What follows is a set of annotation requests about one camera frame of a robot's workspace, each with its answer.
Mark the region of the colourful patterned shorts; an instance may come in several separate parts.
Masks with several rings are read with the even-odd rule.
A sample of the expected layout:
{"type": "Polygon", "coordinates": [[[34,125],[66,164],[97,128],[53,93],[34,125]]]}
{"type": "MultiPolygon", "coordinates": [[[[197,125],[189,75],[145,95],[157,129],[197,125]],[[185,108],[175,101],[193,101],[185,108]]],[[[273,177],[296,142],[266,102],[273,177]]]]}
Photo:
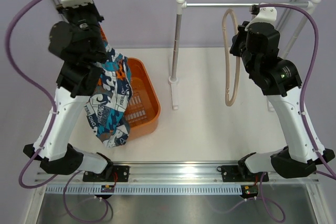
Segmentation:
{"type": "Polygon", "coordinates": [[[128,58],[115,51],[100,30],[108,59],[97,63],[102,70],[96,89],[84,110],[94,135],[107,148],[126,144],[131,126],[125,111],[133,95],[128,58]]]}

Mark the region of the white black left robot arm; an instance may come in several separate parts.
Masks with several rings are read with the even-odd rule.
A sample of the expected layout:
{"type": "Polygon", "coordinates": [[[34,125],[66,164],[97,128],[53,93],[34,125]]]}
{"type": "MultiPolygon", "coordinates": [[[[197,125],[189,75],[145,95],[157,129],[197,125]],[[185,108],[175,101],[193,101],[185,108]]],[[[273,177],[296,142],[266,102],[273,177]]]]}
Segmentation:
{"type": "Polygon", "coordinates": [[[108,59],[100,31],[104,18],[94,4],[58,6],[57,10],[66,21],[52,26],[48,50],[64,63],[42,135],[35,143],[25,145],[23,152],[39,161],[48,174],[70,175],[82,170],[105,182],[112,177],[113,162],[100,153],[81,151],[69,144],[78,116],[102,74],[97,63],[108,59]]]}

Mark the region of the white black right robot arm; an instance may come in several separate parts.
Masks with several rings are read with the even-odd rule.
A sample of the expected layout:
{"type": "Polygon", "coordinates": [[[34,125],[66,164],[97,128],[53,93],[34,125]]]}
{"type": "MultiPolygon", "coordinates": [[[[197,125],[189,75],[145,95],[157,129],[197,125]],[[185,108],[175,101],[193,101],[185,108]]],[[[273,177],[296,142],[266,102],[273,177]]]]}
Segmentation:
{"type": "Polygon", "coordinates": [[[307,177],[317,165],[335,158],[325,148],[314,129],[307,133],[302,121],[302,81],[296,66],[278,57],[280,33],[270,23],[244,21],[232,38],[230,53],[240,57],[249,78],[274,107],[286,146],[269,153],[250,153],[238,161],[238,176],[250,180],[262,172],[275,172],[283,178],[307,177]]]}

